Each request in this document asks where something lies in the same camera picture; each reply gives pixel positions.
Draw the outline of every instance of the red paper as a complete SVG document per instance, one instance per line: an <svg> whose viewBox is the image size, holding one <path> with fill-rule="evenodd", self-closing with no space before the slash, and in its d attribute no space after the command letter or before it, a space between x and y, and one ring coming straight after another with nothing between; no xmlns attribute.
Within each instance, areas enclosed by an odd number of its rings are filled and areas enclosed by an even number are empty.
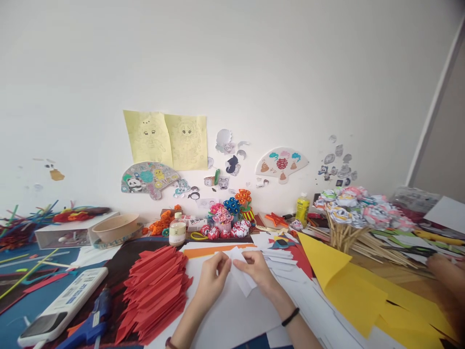
<svg viewBox="0 0 465 349"><path fill-rule="evenodd" d="M116 343L138 333L142 344L150 343L184 311L186 291L193 278L186 275L188 258L173 247L139 254L124 282L127 308L120 316Z"/></svg>

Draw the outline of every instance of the clear plastic container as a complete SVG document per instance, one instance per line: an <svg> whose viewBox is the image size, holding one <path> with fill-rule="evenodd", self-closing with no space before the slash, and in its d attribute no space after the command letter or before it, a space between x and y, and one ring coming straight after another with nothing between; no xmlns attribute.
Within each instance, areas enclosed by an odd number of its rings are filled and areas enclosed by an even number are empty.
<svg viewBox="0 0 465 349"><path fill-rule="evenodd" d="M186 222L181 218L182 213L176 212L174 220L170 224L170 245L181 246L186 240Z"/></svg>

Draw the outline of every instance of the yellow bottle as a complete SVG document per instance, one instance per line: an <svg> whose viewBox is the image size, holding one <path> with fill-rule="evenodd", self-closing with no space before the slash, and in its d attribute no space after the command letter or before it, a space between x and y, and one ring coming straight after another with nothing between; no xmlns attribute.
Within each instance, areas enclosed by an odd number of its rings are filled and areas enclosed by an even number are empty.
<svg viewBox="0 0 465 349"><path fill-rule="evenodd" d="M295 218L297 218L304 228L307 226L307 214L310 208L310 200L307 199L307 193L303 192L300 194L300 197L297 199L297 213Z"/></svg>

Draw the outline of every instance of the orange paper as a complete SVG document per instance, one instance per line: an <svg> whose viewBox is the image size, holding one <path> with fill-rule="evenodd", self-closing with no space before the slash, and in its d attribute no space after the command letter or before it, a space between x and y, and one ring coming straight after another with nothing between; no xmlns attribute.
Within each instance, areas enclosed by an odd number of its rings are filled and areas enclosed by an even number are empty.
<svg viewBox="0 0 465 349"><path fill-rule="evenodd" d="M236 246L238 248L256 247L254 244L206 247L206 248L202 248L202 249L184 250L184 255L189 259L205 257L207 255L215 254L215 252L218 252L218 251L230 251Z"/></svg>

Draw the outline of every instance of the paper cutout sticker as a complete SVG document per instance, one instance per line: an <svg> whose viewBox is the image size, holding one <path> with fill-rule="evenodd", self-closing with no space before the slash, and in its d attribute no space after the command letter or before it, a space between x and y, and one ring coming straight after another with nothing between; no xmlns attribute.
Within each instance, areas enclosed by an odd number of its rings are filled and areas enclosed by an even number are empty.
<svg viewBox="0 0 465 349"><path fill-rule="evenodd" d="M200 193L199 193L199 187L191 187L190 188L192 190L192 193L189 194L187 197L189 199L194 199L194 200L198 200L200 199Z"/></svg>
<svg viewBox="0 0 465 349"><path fill-rule="evenodd" d="M336 156L334 154L326 155L325 160L324 160L325 165L328 165L328 164L334 162L335 158L336 158Z"/></svg>
<svg viewBox="0 0 465 349"><path fill-rule="evenodd" d="M231 142L232 136L233 135L230 130L225 129L225 128L221 129L217 134L217 144L215 146L215 149L224 154L225 153L224 146L226 143Z"/></svg>
<svg viewBox="0 0 465 349"><path fill-rule="evenodd" d="M267 186L269 183L270 183L270 181L268 179L265 179L265 180L263 180L263 182L260 181L260 183L257 183L256 186L257 186L257 188L263 188L263 187Z"/></svg>
<svg viewBox="0 0 465 349"><path fill-rule="evenodd" d="M247 153L245 152L245 150L238 150L236 155L237 156L239 156L239 155L243 156L244 158L242 160L245 160L245 158L247 157Z"/></svg>
<svg viewBox="0 0 465 349"><path fill-rule="evenodd" d="M123 174L121 191L147 193L153 200L159 200L162 197L162 189L178 179L179 175L175 170L160 162L139 162Z"/></svg>
<svg viewBox="0 0 465 349"><path fill-rule="evenodd" d="M240 141L238 144L237 144L237 148L240 149L241 146L243 145L250 145L250 142L247 142L247 141Z"/></svg>
<svg viewBox="0 0 465 349"><path fill-rule="evenodd" d="M342 165L341 169L338 172L338 177L341 179L345 179L348 176L350 176L350 172L352 169L349 167L349 165Z"/></svg>
<svg viewBox="0 0 465 349"><path fill-rule="evenodd" d="M231 142L226 143L223 148L225 154L234 154L236 150L236 146L234 145L234 143Z"/></svg>
<svg viewBox="0 0 465 349"><path fill-rule="evenodd" d="M232 158L226 161L226 173L237 176L239 170L241 169L241 165L239 165L238 162L239 160L237 159L236 155L233 155Z"/></svg>
<svg viewBox="0 0 465 349"><path fill-rule="evenodd" d="M50 171L50 177L54 181L64 180L64 175L60 171L58 171L57 169L53 169L53 170Z"/></svg>
<svg viewBox="0 0 465 349"><path fill-rule="evenodd" d="M219 200L215 199L215 198L209 198L209 199L198 199L195 202L196 202L198 208L203 208L203 209L210 210L210 208L214 204L217 204L219 202Z"/></svg>
<svg viewBox="0 0 465 349"><path fill-rule="evenodd" d="M212 187L215 185L215 176L211 176L211 177L205 177L203 179L203 183L207 186L207 187Z"/></svg>
<svg viewBox="0 0 465 349"><path fill-rule="evenodd" d="M178 179L173 183L173 186L176 188L174 190L173 197L184 197L184 193L190 191L191 187L185 179Z"/></svg>
<svg viewBox="0 0 465 349"><path fill-rule="evenodd" d="M344 157L342 158L343 163L349 163L350 160L352 160L352 154L346 154L346 155L344 155Z"/></svg>
<svg viewBox="0 0 465 349"><path fill-rule="evenodd" d="M221 190L226 190L229 185L229 177L220 177L218 180L218 185Z"/></svg>
<svg viewBox="0 0 465 349"><path fill-rule="evenodd" d="M269 151L260 159L255 173L278 177L278 183L285 184L292 173L308 164L309 161L299 152L291 148L280 147Z"/></svg>
<svg viewBox="0 0 465 349"><path fill-rule="evenodd" d="M340 158L340 157L342 156L342 154L344 153L344 145L339 144L339 145L336 147L335 153L336 153L336 156L337 156L338 158Z"/></svg>
<svg viewBox="0 0 465 349"><path fill-rule="evenodd" d="M321 169L318 171L318 174L319 175L324 175L326 173L328 173L328 167L324 166L324 165L321 165Z"/></svg>

